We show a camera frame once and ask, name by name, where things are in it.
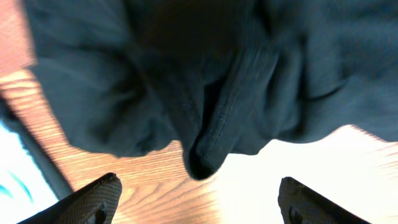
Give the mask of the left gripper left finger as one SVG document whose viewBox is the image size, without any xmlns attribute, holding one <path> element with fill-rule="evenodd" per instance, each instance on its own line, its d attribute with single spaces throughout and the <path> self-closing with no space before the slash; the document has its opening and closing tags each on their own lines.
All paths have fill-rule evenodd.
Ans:
<svg viewBox="0 0 398 224">
<path fill-rule="evenodd" d="M 122 191 L 117 175 L 107 173 L 18 224 L 111 224 Z"/>
</svg>

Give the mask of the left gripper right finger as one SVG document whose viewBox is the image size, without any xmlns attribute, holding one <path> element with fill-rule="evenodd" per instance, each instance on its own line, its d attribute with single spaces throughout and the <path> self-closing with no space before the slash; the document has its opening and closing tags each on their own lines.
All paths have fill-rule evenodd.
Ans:
<svg viewBox="0 0 398 224">
<path fill-rule="evenodd" d="M 370 224 L 291 177 L 280 182 L 278 204 L 285 224 Z"/>
</svg>

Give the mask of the black t-shirt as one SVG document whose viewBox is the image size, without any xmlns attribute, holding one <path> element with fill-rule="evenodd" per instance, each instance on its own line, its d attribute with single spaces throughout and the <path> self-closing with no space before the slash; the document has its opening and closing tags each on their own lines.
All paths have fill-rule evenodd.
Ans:
<svg viewBox="0 0 398 224">
<path fill-rule="evenodd" d="M 26 0 L 31 72 L 77 148 L 180 141 L 196 180 L 271 140 L 397 141 L 396 0 Z"/>
</svg>

